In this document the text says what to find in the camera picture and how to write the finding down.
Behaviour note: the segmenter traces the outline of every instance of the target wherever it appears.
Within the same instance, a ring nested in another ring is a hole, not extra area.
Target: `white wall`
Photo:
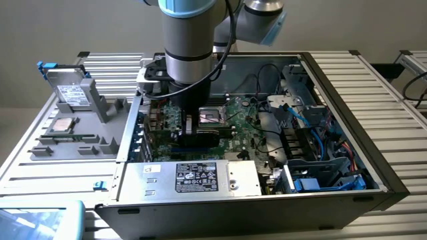
[[[427,50],[427,0],[286,0],[277,43],[241,51],[350,50],[391,62]],[[40,107],[50,94],[43,60],[71,64],[80,51],[163,51],[162,17],[135,0],[4,0],[0,5],[0,107]]]

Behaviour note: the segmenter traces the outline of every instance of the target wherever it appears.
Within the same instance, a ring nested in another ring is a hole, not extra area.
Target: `robotic arm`
[[[214,66],[214,50],[225,52],[226,60],[227,46],[234,44],[237,39],[271,46],[286,17],[282,0],[143,2],[159,6],[163,13],[166,66],[174,79],[168,85],[170,94],[147,94],[147,97],[154,100],[171,98],[174,104],[186,112],[196,112],[210,97],[211,81],[207,76],[210,75],[210,78],[215,73],[221,74],[219,69],[225,62],[221,61],[218,66]]]

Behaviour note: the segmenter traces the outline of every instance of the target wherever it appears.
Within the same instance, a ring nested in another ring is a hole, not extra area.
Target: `blue screen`
[[[66,209],[0,209],[0,239],[51,240]]]

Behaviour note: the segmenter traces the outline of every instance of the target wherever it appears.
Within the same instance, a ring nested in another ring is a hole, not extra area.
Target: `sticker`
[[[70,106],[90,106],[87,95],[79,85],[60,85],[58,90]]]
[[[215,162],[176,164],[175,191],[178,193],[218,192],[218,181]]]
[[[162,168],[160,164],[158,164],[158,165],[146,165],[143,172],[144,172],[144,174],[160,173],[160,168]]]

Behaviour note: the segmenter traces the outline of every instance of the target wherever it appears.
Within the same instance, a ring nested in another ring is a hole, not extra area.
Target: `power supply label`
[[[217,163],[178,163],[175,191],[178,193],[218,192]]]
[[[87,95],[79,85],[59,85],[58,90],[70,106],[90,106]]]

